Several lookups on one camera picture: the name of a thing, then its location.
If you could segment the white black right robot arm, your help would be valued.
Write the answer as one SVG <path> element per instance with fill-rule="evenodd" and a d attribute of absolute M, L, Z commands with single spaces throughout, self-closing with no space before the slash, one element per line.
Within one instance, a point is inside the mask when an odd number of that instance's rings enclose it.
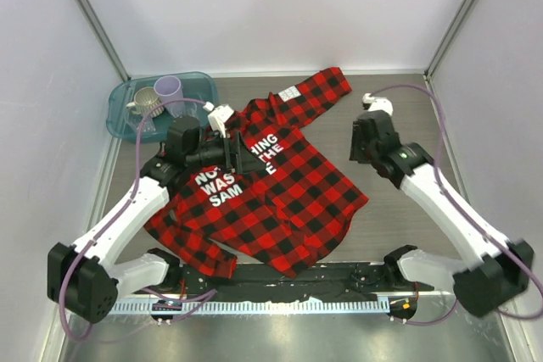
<path fill-rule="evenodd" d="M 404 144 L 383 110 L 358 116 L 352 127 L 350 160 L 370 164 L 412 199 L 453 244 L 458 260 L 425 253 L 412 245 L 389 253 L 383 279 L 400 290 L 420 282 L 451 292 L 471 315 L 497 310 L 529 286 L 534 260 L 524 240 L 511 242 L 449 186 L 432 157 L 417 143 Z"/>

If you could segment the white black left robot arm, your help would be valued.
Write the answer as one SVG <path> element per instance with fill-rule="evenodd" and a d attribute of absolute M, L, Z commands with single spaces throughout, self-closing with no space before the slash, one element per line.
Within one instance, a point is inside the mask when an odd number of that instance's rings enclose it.
<path fill-rule="evenodd" d="M 62 313 L 97 324 L 115 302 L 147 287 L 174 292 L 181 281 L 180 261 L 150 249 L 140 258 L 118 263 L 121 252 L 144 224 L 164 208 L 198 170 L 210 167 L 227 175 L 265 169 L 239 131 L 206 131 L 192 117 L 175 120 L 160 150 L 144 165 L 127 194 L 86 234 L 71 245 L 54 245 L 47 259 L 47 296 Z"/>

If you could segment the red black plaid shirt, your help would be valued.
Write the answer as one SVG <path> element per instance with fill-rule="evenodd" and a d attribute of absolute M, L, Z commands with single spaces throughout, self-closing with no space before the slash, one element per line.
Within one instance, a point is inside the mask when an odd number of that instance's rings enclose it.
<path fill-rule="evenodd" d="M 281 92 L 256 98 L 227 122 L 263 171 L 193 174 L 145 224 L 146 232 L 207 276 L 231 278 L 245 253 L 294 278 L 347 235 L 367 196 L 303 135 L 303 128 L 350 93 L 331 67 Z"/>

